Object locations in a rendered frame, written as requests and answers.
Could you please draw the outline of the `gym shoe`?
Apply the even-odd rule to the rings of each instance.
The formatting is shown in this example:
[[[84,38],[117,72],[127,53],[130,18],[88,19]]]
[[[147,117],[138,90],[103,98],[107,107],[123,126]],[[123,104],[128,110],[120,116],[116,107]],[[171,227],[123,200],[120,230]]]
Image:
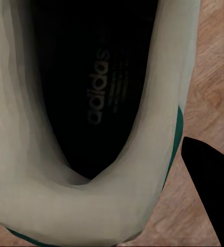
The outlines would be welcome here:
[[[41,247],[141,235],[183,132],[201,0],[0,0],[0,225]]]

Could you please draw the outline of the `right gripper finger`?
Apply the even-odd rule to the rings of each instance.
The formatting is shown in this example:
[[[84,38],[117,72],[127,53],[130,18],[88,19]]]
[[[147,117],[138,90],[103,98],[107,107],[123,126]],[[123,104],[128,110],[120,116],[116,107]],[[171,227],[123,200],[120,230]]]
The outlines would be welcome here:
[[[181,156],[224,247],[224,154],[203,141],[184,137]]]

